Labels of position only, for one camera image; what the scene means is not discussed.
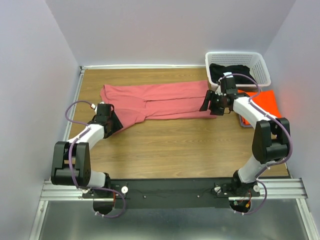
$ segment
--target orange cloth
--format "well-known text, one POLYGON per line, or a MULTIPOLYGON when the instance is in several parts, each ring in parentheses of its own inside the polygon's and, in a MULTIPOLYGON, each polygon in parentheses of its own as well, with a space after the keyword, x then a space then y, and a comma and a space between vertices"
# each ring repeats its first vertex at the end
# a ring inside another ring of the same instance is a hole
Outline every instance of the orange cloth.
MULTIPOLYGON (((257 94, 256 92, 246 92, 250 97, 257 94)), ((278 106, 276 102, 275 93, 273 90, 262 91, 259 96, 256 96, 252 99, 259 107, 264 109, 266 112, 276 116, 277 118, 281 118, 281 114, 278 111, 278 106)), ((246 126, 249 126, 250 123, 245 120, 244 117, 241 116, 242 123, 246 126)))

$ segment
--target lavender wall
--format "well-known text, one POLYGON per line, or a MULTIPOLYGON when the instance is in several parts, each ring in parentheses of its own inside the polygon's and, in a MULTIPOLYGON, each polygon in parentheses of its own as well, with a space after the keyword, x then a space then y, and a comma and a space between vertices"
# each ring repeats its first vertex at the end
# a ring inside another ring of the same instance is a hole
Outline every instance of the lavender wall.
POLYGON ((82 66, 205 64, 218 50, 263 54, 295 0, 46 0, 82 66))
POLYGON ((79 65, 44 0, 0 1, 0 239, 29 239, 79 65))
POLYGON ((294 148, 288 162, 302 178, 320 229, 320 1, 297 0, 264 55, 277 102, 290 120, 294 148))

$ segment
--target wooden tabletop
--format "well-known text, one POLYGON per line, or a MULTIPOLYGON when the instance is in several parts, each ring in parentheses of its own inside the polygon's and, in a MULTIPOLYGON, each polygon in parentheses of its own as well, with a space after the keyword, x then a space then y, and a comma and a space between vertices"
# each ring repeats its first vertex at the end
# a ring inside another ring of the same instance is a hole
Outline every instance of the wooden tabletop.
MULTIPOLYGON (((206 80, 205 68, 85 70, 79 100, 101 102, 104 84, 131 86, 206 80)), ((85 103, 74 120, 94 115, 85 103)), ((70 138, 83 130, 73 124, 70 138)), ((216 119, 146 120, 99 141, 90 151, 91 168, 111 178, 231 177, 252 155, 253 128, 241 127, 232 112, 216 119)), ((264 176, 287 176, 284 164, 264 176)))

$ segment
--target pink pants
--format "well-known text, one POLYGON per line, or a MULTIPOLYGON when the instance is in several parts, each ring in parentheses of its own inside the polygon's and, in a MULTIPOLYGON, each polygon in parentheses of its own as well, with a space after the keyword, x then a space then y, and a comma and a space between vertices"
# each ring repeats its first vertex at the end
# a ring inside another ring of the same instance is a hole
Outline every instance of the pink pants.
POLYGON ((144 120, 215 118, 209 111, 199 111, 207 81, 136 86, 104 85, 100 96, 113 104, 115 113, 127 129, 144 120))

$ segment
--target laundry basket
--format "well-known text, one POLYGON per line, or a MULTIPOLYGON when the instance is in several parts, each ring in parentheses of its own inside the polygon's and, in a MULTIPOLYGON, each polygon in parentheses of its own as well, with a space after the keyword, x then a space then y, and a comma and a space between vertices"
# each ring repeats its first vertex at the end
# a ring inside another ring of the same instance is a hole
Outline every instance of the laundry basket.
MULTIPOLYGON (((218 84, 214 83, 210 75, 210 64, 219 64, 222 66, 244 65, 250 68, 250 74, 258 85, 267 87, 271 84, 269 71, 262 55, 257 52, 245 51, 210 51, 205 55, 205 68, 211 89, 215 91, 218 84)), ((257 86, 254 84, 237 84, 237 88, 254 91, 257 86)))

